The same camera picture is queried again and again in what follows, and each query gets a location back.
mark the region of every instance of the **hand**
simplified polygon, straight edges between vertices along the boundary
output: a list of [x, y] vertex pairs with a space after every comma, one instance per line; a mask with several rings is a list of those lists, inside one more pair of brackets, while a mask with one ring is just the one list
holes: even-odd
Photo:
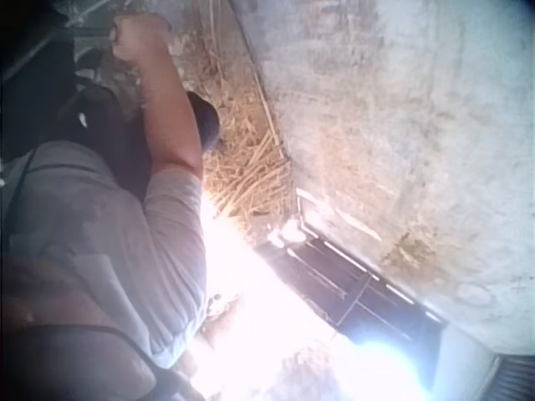
[[114, 56], [139, 65], [160, 54], [168, 54], [171, 26], [157, 14], [143, 13], [115, 18], [117, 29]]

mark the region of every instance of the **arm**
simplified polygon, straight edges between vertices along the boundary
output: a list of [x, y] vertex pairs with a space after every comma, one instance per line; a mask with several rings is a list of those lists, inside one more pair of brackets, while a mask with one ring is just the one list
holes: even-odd
[[201, 140], [190, 101], [167, 49], [167, 22], [155, 14], [119, 17], [115, 22], [115, 56], [140, 70], [153, 174], [178, 167], [201, 179]]

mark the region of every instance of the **t-shirt sleeve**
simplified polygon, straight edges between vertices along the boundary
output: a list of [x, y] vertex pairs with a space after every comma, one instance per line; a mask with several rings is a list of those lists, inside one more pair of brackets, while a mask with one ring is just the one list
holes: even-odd
[[201, 190], [201, 182], [194, 175], [179, 169], [163, 170], [151, 177], [145, 197], [152, 241], [160, 264], [167, 266], [168, 293], [175, 298], [171, 302], [183, 308], [189, 320], [184, 327], [186, 338], [199, 328], [206, 312]]

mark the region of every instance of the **bright light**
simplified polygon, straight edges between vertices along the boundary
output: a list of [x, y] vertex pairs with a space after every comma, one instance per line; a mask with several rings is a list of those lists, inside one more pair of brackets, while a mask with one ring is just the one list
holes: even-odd
[[381, 343], [357, 347], [338, 335], [334, 371], [341, 387], [355, 400], [427, 400], [410, 363], [394, 348]]
[[307, 235], [300, 229], [299, 221], [290, 219], [284, 225], [281, 234], [286, 241], [289, 242], [304, 242], [307, 240]]
[[228, 399], [250, 399], [247, 390], [269, 387], [285, 358], [312, 341], [331, 338], [334, 330], [280, 281], [231, 221], [214, 219], [215, 214], [205, 198], [201, 219], [209, 293], [222, 299], [239, 294], [240, 301], [217, 334], [213, 354], [191, 347], [199, 366], [193, 383], [206, 396], [222, 387]]

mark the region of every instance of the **man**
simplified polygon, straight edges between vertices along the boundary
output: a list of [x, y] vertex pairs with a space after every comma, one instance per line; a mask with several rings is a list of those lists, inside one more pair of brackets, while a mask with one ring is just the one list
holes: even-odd
[[[154, 14], [115, 23], [115, 57], [140, 71], [148, 185], [131, 185], [128, 138], [84, 138], [99, 121], [82, 113], [77, 140], [49, 141], [7, 166], [3, 361], [19, 398], [143, 398], [172, 381], [158, 367], [179, 358], [205, 316], [201, 136], [168, 24]], [[116, 384], [135, 391], [112, 396]]]

